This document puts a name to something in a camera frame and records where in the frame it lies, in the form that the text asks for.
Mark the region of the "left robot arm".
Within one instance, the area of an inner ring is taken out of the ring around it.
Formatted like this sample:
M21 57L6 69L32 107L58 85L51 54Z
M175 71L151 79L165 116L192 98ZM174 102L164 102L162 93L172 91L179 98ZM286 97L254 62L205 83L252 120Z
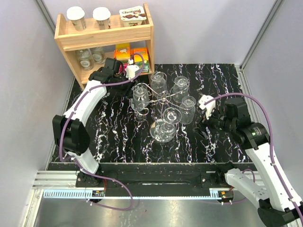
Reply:
M86 181L92 187L101 185L103 176L97 172L100 169L99 163L89 149L90 137L85 128L87 120L108 89L128 89L142 70L142 67L135 64L133 55L128 60L127 67L117 59L106 58L105 65L91 73L86 87L71 108L63 115L55 115L52 120L60 160L68 161L63 157L63 152L66 151L70 158L74 158L80 170L87 174Z

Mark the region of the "ribbed goblet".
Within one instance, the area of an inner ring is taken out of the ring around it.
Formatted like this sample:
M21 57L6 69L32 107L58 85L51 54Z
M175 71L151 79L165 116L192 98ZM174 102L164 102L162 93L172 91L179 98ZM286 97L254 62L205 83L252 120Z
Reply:
M176 103L182 103L182 99L189 95L189 79L184 76L178 76L174 79L173 100Z
M180 122L182 124L190 124L193 121L196 111L196 99L192 96L182 98L179 110L182 115Z
M146 86L136 85L133 90L133 100L136 105L145 108L149 102L149 94Z
M151 74L151 88L157 97L163 91L168 91L167 76L164 72L154 72Z

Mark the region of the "clear stemmed wine glass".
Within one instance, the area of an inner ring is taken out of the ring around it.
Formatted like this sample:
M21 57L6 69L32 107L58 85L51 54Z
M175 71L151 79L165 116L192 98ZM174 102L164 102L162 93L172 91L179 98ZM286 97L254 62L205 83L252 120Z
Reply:
M139 107L138 105L135 104L132 98L130 99L130 106L134 111L134 119L137 122L144 122L149 113L149 109L147 107L145 108Z
M180 123L182 118L179 109L169 107L162 114L163 124L159 128L160 142L169 142L176 136L176 125Z

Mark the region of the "chrome wine glass rack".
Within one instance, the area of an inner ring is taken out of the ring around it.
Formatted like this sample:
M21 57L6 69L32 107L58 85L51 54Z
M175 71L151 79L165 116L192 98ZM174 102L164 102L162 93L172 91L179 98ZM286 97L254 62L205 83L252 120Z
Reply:
M151 83L139 83L133 88L131 107L139 117L148 114L152 102L160 112L159 119L150 126L150 135L159 143L167 143L176 136L176 125L192 122L196 111L196 99L189 95L189 79L178 76L174 79L172 92L167 86L167 76L163 72L151 74Z

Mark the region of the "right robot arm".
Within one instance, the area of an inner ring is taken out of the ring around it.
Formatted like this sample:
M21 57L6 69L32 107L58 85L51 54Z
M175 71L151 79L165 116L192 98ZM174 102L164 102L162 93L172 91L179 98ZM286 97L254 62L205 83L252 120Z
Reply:
M219 97L203 95L198 106L204 115L196 131L207 136L206 129L230 133L253 161L264 187L244 176L233 164L220 168L215 181L220 187L238 190L257 209L267 227L282 227L303 218L303 200L287 179L274 151L272 129L250 118L246 94L225 94L223 106L216 107Z

